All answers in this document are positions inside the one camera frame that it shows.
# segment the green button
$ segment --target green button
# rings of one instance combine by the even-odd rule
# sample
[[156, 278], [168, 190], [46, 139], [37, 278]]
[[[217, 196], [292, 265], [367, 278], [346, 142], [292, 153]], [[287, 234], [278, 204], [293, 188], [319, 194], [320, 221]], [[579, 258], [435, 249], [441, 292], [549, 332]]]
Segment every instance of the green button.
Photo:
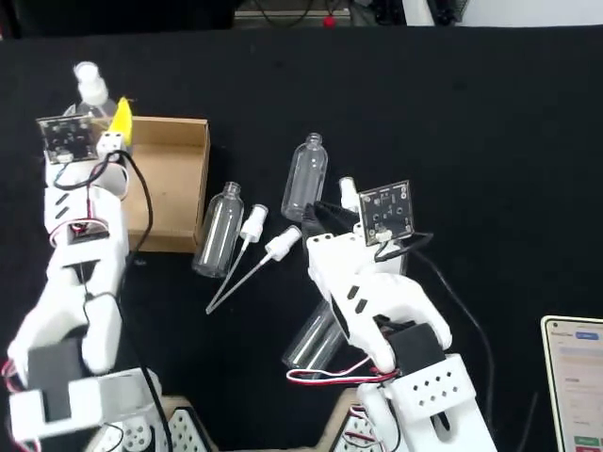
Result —
[[598, 438], [589, 438], [588, 436], [575, 436], [574, 443], [577, 445], [599, 445]]

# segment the cardboard box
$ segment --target cardboard box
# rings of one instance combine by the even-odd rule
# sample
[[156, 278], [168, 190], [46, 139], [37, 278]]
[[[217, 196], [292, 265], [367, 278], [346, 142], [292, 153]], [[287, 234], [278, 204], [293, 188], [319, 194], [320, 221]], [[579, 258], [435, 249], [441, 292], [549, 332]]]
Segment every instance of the cardboard box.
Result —
[[[134, 117], [133, 156], [144, 176], [154, 211], [154, 226], [144, 251], [194, 252], [204, 217], [209, 163], [206, 120]], [[147, 226], [142, 186], [130, 170], [123, 201], [130, 247]]]

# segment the yellow object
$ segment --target yellow object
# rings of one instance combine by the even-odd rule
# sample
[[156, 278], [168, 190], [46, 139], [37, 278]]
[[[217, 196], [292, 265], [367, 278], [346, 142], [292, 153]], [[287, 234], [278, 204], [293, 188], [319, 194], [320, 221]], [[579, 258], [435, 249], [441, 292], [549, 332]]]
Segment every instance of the yellow object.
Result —
[[125, 138], [125, 144], [132, 144], [132, 110], [125, 97], [122, 97], [117, 104], [117, 112], [113, 117], [113, 122], [108, 128], [109, 132], [121, 132]]

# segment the white spray cap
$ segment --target white spray cap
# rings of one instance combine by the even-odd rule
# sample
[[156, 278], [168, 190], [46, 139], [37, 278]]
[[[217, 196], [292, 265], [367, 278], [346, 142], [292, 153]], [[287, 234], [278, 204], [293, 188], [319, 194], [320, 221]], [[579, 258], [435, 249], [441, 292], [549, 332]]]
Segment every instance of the white spray cap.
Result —
[[85, 104], [98, 106], [106, 102], [109, 98], [109, 91], [96, 64], [82, 61], [73, 68], [73, 72], [77, 77], [77, 89]]
[[264, 247], [266, 249], [266, 257], [280, 262], [291, 250], [291, 247], [302, 238], [302, 231], [297, 226], [289, 226], [286, 230], [274, 237]]
[[353, 178], [342, 177], [339, 179], [339, 188], [341, 188], [341, 206], [357, 214], [359, 210], [358, 192]]
[[255, 204], [249, 217], [243, 223], [240, 236], [243, 240], [257, 243], [264, 231], [264, 220], [268, 214], [268, 208], [262, 204]]

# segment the white robotic arm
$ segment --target white robotic arm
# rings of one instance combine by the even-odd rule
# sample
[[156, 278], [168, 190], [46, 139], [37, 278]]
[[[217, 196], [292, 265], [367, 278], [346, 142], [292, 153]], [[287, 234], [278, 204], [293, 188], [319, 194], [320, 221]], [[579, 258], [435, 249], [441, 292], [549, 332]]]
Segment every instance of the white robotic arm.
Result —
[[127, 169], [109, 165], [90, 187], [72, 191], [54, 187], [57, 175], [64, 185], [86, 181], [109, 149], [125, 150], [121, 134], [101, 138], [98, 159], [47, 165], [44, 223], [56, 249], [40, 300], [8, 347], [8, 357], [23, 384], [28, 382], [29, 350], [55, 344], [78, 326], [89, 324], [82, 341], [82, 358], [90, 372], [105, 373], [115, 363], [122, 321], [112, 298], [128, 252], [118, 196], [127, 191]]
[[[129, 251], [121, 204], [128, 167], [115, 151], [126, 151], [124, 138], [106, 132], [84, 159], [61, 161], [46, 153], [44, 223], [56, 249], [38, 304], [8, 348], [25, 387], [9, 399], [12, 436], [19, 443], [119, 423], [126, 436], [147, 432], [134, 438], [140, 450], [152, 441], [149, 427], [155, 430], [155, 451], [167, 447], [141, 369], [107, 373], [122, 331], [116, 296]], [[95, 174], [94, 182], [87, 183]], [[65, 339], [80, 326], [88, 326], [81, 340]], [[80, 361], [88, 372], [79, 368]], [[149, 376], [160, 395], [158, 378]]]
[[362, 229], [309, 238], [308, 273], [350, 345], [381, 373], [400, 372], [358, 388], [378, 440], [389, 452], [495, 452], [463, 360], [444, 353], [452, 342], [447, 322], [421, 286], [399, 274], [400, 256], [375, 263], [380, 245], [367, 247]]

